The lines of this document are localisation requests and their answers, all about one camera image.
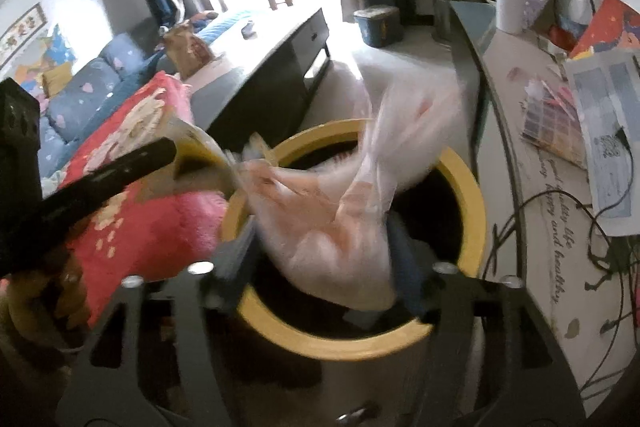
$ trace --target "paper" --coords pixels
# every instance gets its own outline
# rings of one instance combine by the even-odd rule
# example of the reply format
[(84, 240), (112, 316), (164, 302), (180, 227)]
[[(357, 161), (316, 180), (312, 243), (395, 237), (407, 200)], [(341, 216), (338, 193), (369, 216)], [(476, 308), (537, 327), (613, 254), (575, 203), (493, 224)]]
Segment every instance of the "paper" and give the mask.
[[(624, 128), (634, 158), (640, 158), (640, 76), (630, 52), (612, 50), (565, 63), (587, 151), (593, 211), (616, 203), (626, 191), (631, 164), (616, 137)], [(640, 185), (604, 212), (599, 223), (608, 235), (640, 233)]]

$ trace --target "yellow pillow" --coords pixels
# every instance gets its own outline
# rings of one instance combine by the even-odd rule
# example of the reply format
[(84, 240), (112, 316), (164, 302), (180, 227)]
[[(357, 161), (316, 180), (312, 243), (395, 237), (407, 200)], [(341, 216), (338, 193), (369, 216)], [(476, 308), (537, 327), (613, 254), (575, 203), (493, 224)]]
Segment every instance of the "yellow pillow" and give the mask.
[(71, 74), (71, 62), (65, 62), (52, 70), (42, 74), (42, 89), (47, 98), (56, 96), (69, 83)]

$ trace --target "brown paper bag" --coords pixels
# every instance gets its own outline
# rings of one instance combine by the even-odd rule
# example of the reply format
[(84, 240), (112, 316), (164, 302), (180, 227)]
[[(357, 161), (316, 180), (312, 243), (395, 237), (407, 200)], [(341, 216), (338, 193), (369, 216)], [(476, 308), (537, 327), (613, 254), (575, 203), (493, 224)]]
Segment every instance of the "brown paper bag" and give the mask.
[(162, 40), (183, 82), (215, 58), (207, 43), (193, 33), (190, 21), (175, 25)]

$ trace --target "coffee table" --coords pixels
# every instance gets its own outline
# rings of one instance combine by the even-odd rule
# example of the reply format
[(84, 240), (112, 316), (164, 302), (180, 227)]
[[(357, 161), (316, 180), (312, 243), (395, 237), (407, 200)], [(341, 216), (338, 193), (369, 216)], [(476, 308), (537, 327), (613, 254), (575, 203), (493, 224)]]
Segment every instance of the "coffee table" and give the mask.
[[(330, 60), (322, 9), (284, 8), (252, 20), (255, 36), (245, 40), (247, 20), (240, 21), (212, 44), (219, 59), (185, 80), (196, 125), (234, 152), (253, 133), (270, 146), (292, 136)], [(312, 65), (318, 72), (307, 74)]]

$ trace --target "drawer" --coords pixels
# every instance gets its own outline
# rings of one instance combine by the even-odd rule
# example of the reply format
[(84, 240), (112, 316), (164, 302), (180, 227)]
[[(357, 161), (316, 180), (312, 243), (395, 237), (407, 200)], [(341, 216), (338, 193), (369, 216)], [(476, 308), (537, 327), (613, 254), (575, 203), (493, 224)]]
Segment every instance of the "drawer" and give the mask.
[(303, 74), (309, 70), (314, 60), (316, 60), (328, 36), (329, 28), (326, 25), (322, 11), (319, 11), (305, 22), (291, 39), (296, 60)]

